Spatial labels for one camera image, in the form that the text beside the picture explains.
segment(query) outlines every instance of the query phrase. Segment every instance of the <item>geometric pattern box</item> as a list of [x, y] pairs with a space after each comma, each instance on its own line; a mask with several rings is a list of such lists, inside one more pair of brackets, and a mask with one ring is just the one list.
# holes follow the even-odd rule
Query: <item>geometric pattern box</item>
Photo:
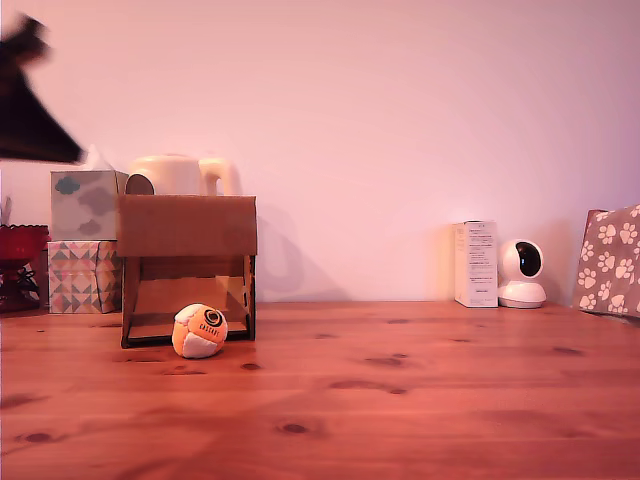
[[116, 242], [49, 242], [48, 261], [50, 313], [121, 309], [122, 261]]

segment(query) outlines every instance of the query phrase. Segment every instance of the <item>cardboard box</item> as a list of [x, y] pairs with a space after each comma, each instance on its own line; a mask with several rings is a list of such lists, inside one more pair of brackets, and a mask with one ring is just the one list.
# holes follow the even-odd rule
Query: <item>cardboard box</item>
[[116, 240], [117, 198], [128, 174], [51, 172], [51, 240]]
[[115, 242], [49, 242], [48, 269], [50, 313], [120, 310], [122, 261]]
[[229, 339], [255, 339], [255, 197], [123, 195], [123, 348], [170, 343], [192, 303], [221, 310]]
[[455, 225], [455, 299], [466, 307], [498, 306], [495, 222]]

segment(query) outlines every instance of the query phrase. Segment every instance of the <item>white product box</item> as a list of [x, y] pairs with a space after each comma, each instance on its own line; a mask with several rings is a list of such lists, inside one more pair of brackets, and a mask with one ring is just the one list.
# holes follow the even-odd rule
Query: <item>white product box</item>
[[455, 225], [455, 299], [466, 307], [498, 306], [498, 247], [495, 222]]

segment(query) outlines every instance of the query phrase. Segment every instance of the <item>camera lens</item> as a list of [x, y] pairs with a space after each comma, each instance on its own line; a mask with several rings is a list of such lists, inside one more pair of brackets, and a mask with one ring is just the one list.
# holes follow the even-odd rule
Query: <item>camera lens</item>
[[542, 259], [538, 249], [527, 242], [516, 243], [516, 250], [520, 256], [520, 271], [527, 277], [533, 277], [540, 271]]

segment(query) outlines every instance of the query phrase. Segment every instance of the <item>blurry animal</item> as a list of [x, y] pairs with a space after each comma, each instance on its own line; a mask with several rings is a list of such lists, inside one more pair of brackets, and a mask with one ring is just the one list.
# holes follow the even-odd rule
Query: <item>blurry animal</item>
[[17, 31], [0, 41], [0, 158], [79, 163], [82, 149], [43, 107], [23, 72], [45, 55], [42, 28], [25, 15]]

